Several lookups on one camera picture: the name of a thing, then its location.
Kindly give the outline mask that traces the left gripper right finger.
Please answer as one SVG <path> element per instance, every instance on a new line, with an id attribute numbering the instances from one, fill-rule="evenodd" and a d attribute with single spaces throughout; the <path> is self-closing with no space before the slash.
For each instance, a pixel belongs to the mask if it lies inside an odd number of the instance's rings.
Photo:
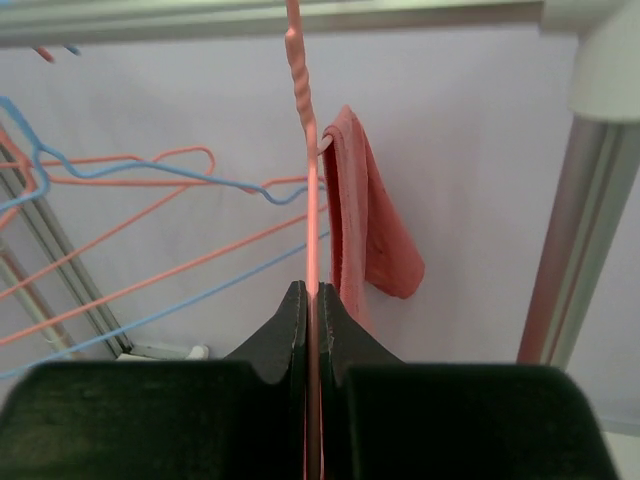
<path id="1" fill-rule="evenodd" d="M 318 294 L 330 479 L 614 479 L 591 407 L 562 371 L 406 363 Z"/>

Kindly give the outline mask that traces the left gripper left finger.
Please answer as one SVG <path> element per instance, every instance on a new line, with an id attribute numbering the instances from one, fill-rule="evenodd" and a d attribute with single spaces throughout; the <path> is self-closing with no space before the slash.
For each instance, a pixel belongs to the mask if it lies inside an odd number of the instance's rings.
<path id="1" fill-rule="evenodd" d="M 5 479 L 299 479 L 305 286 L 219 360 L 51 362 L 1 411 Z"/>

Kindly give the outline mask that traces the pink t shirt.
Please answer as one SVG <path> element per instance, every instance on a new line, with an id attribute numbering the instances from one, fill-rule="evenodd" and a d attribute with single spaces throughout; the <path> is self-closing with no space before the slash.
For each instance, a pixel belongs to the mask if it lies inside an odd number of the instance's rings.
<path id="1" fill-rule="evenodd" d="M 424 274 L 423 257 L 398 214 L 359 118 L 347 105 L 324 130 L 323 151 L 331 235 L 331 283 L 347 312 L 373 331 L 365 286 L 411 297 Z"/>

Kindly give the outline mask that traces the blue hanger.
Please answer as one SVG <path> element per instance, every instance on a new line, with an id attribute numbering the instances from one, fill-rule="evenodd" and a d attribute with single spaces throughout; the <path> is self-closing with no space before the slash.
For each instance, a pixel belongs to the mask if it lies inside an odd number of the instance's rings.
<path id="1" fill-rule="evenodd" d="M 222 356 L 306 273 L 280 40 L 1 56 L 1 380 L 48 360 Z"/>

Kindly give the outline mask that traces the metal clothes rack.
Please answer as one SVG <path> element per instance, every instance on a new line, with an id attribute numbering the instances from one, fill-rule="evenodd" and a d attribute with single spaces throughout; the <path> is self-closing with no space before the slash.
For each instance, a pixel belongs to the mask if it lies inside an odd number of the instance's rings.
<path id="1" fill-rule="evenodd" d="M 10 1 L 5 48 L 536 23 L 576 35 L 574 114 L 518 359 L 565 367 L 639 168 L 635 1 Z"/>

